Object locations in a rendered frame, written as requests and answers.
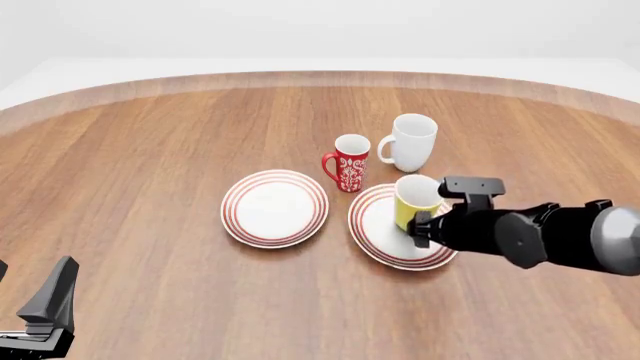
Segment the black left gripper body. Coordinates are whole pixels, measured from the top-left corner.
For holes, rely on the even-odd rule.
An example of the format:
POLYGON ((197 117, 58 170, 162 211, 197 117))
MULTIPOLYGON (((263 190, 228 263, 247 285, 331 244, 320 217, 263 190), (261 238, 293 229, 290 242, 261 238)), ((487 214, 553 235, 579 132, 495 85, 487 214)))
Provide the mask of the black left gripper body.
POLYGON ((0 332, 0 360, 64 359, 74 338, 66 329, 53 329, 48 335, 0 332))

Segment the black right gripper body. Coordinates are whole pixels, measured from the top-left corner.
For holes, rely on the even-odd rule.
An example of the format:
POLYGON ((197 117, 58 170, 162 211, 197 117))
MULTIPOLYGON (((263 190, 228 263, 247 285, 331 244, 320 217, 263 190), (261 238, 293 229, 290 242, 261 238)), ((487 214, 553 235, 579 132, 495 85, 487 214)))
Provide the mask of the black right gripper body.
POLYGON ((407 223, 406 233, 417 248, 430 248, 431 243, 446 246, 443 227, 448 215, 432 215, 428 211, 418 211, 407 223))

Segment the yellow and white mug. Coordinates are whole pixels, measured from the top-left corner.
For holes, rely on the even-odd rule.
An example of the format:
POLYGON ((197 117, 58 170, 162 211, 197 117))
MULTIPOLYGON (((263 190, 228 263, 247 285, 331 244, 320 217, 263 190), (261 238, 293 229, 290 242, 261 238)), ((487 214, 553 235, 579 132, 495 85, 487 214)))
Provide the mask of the yellow and white mug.
POLYGON ((444 203, 438 193, 440 182, 428 176, 411 174, 395 182, 395 224, 406 231, 416 212, 427 211, 435 215, 444 203))

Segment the white plate with red rings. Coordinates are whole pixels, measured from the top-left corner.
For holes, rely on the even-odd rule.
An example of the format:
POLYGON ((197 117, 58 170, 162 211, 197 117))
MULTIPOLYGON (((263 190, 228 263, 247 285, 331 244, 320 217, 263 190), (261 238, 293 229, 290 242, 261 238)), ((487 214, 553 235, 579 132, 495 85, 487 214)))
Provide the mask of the white plate with red rings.
POLYGON ((324 188, 293 170, 264 170, 229 188, 220 205, 227 233, 254 248, 298 245, 317 233, 329 215, 324 188))
POLYGON ((395 269, 426 271, 444 266, 457 252, 432 242, 418 248, 395 224, 395 186, 375 185, 352 201, 347 224, 356 245, 379 263, 395 269))

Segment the red patterned mug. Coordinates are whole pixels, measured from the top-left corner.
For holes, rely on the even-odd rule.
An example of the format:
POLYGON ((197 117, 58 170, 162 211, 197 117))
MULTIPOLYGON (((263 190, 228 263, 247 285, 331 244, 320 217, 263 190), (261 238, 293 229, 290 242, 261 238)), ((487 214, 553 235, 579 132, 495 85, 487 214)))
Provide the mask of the red patterned mug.
POLYGON ((361 190, 367 170, 370 141, 359 134, 344 134, 334 143, 334 152, 323 155, 324 172, 340 191, 355 193, 361 190))

